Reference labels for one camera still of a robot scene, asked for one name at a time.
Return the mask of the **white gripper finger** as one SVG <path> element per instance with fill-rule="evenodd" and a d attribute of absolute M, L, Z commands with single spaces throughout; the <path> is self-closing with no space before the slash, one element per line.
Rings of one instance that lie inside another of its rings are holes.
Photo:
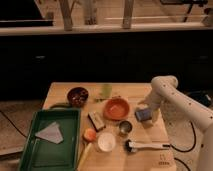
<path fill-rule="evenodd" d="M 154 111 L 145 113 L 143 115 L 142 123 L 148 127 L 152 127 L 157 121 L 157 114 Z"/>

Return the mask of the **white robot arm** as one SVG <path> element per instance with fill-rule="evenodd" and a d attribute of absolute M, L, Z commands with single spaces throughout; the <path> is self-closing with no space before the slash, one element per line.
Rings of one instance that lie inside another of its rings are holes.
<path fill-rule="evenodd" d="M 203 133 L 196 171 L 213 171 L 213 110 L 177 90 L 178 79 L 173 75 L 156 76 L 151 91 L 141 100 L 151 110 L 154 120 L 163 100 L 167 100 L 185 114 Z"/>

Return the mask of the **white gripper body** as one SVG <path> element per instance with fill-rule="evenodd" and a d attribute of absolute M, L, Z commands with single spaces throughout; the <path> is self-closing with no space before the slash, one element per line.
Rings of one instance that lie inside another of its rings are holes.
<path fill-rule="evenodd" d="M 162 98 L 159 95 L 149 94 L 143 100 L 139 101 L 139 104 L 146 104 L 148 108 L 154 112 L 160 108 Z"/>

